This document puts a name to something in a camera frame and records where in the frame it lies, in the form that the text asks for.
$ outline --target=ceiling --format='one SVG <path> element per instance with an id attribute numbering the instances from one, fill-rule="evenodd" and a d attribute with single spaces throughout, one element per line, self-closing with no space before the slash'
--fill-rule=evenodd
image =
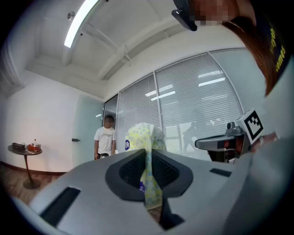
<path id="1" fill-rule="evenodd" d="M 28 70 L 97 95 L 94 87 L 131 66 L 141 51 L 185 30 L 171 15 L 173 0 L 100 0 L 69 49 L 64 46 L 71 24 L 67 15 L 77 13 L 83 2 L 44 1 L 36 25 L 38 54 Z"/>

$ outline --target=floor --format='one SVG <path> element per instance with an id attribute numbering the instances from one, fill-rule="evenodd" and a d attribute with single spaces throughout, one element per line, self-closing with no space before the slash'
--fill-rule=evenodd
<path id="1" fill-rule="evenodd" d="M 23 187 L 23 182 L 28 178 L 26 172 L 13 170 L 3 165 L 0 166 L 0 180 L 7 193 L 10 196 L 21 199 L 27 205 L 38 192 L 58 177 L 55 175 L 32 174 L 32 178 L 38 179 L 41 182 L 41 186 L 38 189 L 29 190 Z M 149 210 L 149 213 L 155 221 L 159 222 L 161 207 Z"/>

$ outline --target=fluorescent light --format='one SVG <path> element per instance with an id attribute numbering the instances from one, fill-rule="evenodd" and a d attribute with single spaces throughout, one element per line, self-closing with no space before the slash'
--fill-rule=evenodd
<path id="1" fill-rule="evenodd" d="M 160 91 L 163 91 L 163 90 L 167 90 L 167 89 L 169 89 L 169 88 L 173 88 L 173 85 L 168 85 L 168 86 L 165 86 L 165 87 L 163 87 L 163 88 L 160 88 L 160 89 L 159 89 L 159 92 L 160 92 Z M 145 94 L 145 96 L 148 97 L 148 96 L 155 95 L 155 94 L 156 94 L 156 91 L 154 90 L 154 91 L 151 91 L 151 92 Z"/>
<path id="2" fill-rule="evenodd" d="M 87 17 L 89 12 L 92 10 L 93 6 L 98 2 L 99 0 L 85 0 L 82 4 L 81 8 L 79 9 L 77 15 L 73 19 L 73 22 L 68 30 L 68 34 L 66 36 L 64 45 L 71 48 L 74 38 L 83 23 L 84 19 Z"/>
<path id="3" fill-rule="evenodd" d="M 162 98 L 162 97 L 166 97 L 166 96 L 169 96 L 169 95 L 172 95 L 172 94 L 175 94 L 175 91 L 172 91 L 172 92 L 169 92 L 169 93 L 166 93 L 166 94 L 160 95 L 158 98 L 160 99 L 160 98 Z M 157 100 L 157 96 L 154 97 L 154 98 L 152 98 L 151 100 L 152 100 L 152 101 Z"/>
<path id="4" fill-rule="evenodd" d="M 219 79 L 215 79 L 215 80 L 212 80 L 212 81 L 209 81 L 209 82 L 199 83 L 198 86 L 205 86 L 205 85 L 212 84 L 212 83 L 218 83 L 218 82 L 224 81 L 225 79 L 226 78 L 219 78 Z"/>
<path id="5" fill-rule="evenodd" d="M 205 73 L 205 74 L 201 74 L 198 76 L 198 78 L 202 78 L 202 77 L 206 77 L 206 76 L 210 76 L 210 75 L 216 75 L 216 74 L 221 74 L 224 73 L 222 70 L 218 70 L 218 71 L 214 71 L 214 72 L 210 72 L 210 73 Z"/>

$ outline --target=window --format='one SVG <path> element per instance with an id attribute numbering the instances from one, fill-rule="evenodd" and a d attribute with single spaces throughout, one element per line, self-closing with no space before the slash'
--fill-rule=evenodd
<path id="1" fill-rule="evenodd" d="M 261 134 L 274 132 L 262 108 L 266 79 L 247 49 L 218 50 L 211 53 L 230 77 L 240 97 L 244 111 L 255 108 L 263 124 Z"/>
<path id="2" fill-rule="evenodd" d="M 160 128 L 154 76 L 149 75 L 119 93 L 117 150 L 124 152 L 125 135 L 135 124 L 146 122 Z"/>
<path id="3" fill-rule="evenodd" d="M 167 151 L 210 160 L 195 140 L 224 134 L 242 114 L 224 72 L 204 53 L 158 70 L 156 80 Z"/>

